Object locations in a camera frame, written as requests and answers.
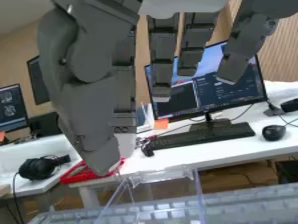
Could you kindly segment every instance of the black mouse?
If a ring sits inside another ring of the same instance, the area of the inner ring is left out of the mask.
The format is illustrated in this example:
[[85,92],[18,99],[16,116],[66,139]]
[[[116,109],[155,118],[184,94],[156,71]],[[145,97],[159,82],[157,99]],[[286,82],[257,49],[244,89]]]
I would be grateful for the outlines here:
[[264,128],[264,138],[268,141],[278,141],[286,134],[286,127],[281,125],[270,125]]

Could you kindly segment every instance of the transparent acrylic box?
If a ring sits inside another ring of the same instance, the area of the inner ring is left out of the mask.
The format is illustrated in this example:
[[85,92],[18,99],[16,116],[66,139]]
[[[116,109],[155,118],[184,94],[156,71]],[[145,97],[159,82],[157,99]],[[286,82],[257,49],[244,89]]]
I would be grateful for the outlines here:
[[44,217],[46,223],[63,217],[59,223],[76,224],[298,223],[298,184],[203,194],[199,171],[189,167],[117,176],[115,184],[100,208],[46,213],[31,224]]

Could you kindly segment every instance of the black keyboard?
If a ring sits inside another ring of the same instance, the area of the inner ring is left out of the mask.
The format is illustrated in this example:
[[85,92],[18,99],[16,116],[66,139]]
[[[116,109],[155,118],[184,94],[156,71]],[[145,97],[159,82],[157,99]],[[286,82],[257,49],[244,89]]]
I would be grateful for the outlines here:
[[151,141],[143,151],[147,156],[153,156],[155,150],[246,138],[252,136],[256,136],[256,132],[253,131],[249,123],[238,123],[159,137]]

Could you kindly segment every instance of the desk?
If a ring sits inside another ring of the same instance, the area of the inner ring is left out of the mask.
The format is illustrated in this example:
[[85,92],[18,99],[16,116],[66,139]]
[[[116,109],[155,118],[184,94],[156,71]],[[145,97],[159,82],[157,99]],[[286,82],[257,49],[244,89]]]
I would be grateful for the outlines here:
[[[246,108],[248,106],[226,110],[221,117],[233,119]],[[152,158],[145,157],[141,150],[137,149],[132,157],[127,159],[120,170],[121,177],[129,178],[143,175],[144,173],[180,168],[184,169],[185,167],[189,169],[208,170],[216,167],[248,163],[250,161],[265,160],[281,155],[298,153],[298,128],[296,127],[288,126],[288,133],[281,141],[265,141],[262,137],[264,127],[273,124],[285,125],[280,117],[269,118],[264,115],[266,109],[266,103],[256,104],[248,113],[234,121],[236,123],[244,121],[250,123],[257,134],[254,137],[160,150],[155,152],[156,155]],[[284,117],[288,121],[292,121],[298,118],[298,113],[292,113]],[[192,123],[195,122],[189,120],[176,122],[169,125],[169,130]],[[185,127],[169,134],[185,132],[188,130],[189,127]],[[161,134],[163,132],[165,131],[151,131],[139,136],[148,137],[155,134]],[[95,198],[92,189],[113,181],[116,181],[116,178],[111,177],[71,185],[71,187],[80,188],[87,208],[99,205],[91,204],[91,202],[95,202],[95,200],[92,200],[92,198]]]
[[6,196],[11,192],[11,185],[3,184],[0,185],[0,198]]
[[[30,181],[19,175],[16,177],[18,198],[20,199],[22,197],[35,196],[42,211],[54,209],[51,204],[52,200],[50,200],[51,195],[47,192],[59,183],[63,174],[81,161],[81,158],[64,135],[42,138],[28,143],[18,145],[11,144],[0,147],[0,185],[10,184],[12,186],[14,175],[27,159],[39,158],[47,155],[63,156],[67,154],[71,156],[72,162],[64,164],[60,171],[47,180]],[[11,190],[3,199],[10,199],[12,197],[14,194]]]

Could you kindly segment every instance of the monitor screen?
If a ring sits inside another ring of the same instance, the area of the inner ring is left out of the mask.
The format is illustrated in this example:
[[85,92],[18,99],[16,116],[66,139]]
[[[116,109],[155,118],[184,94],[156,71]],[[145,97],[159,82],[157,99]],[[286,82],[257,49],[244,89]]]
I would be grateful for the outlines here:
[[42,70],[40,70],[40,57],[31,59],[27,62],[27,67],[31,76],[31,85],[35,96],[35,103],[40,105],[50,102],[50,93],[44,84]]
[[0,88],[0,131],[10,132],[28,126],[20,85]]
[[[217,70],[224,57],[226,42],[207,47],[195,76],[179,76],[175,60],[172,93],[168,103],[153,101],[156,119],[196,117],[268,100],[257,56],[249,61],[244,76],[236,85],[217,81]],[[152,92],[151,66],[147,67],[149,92]]]

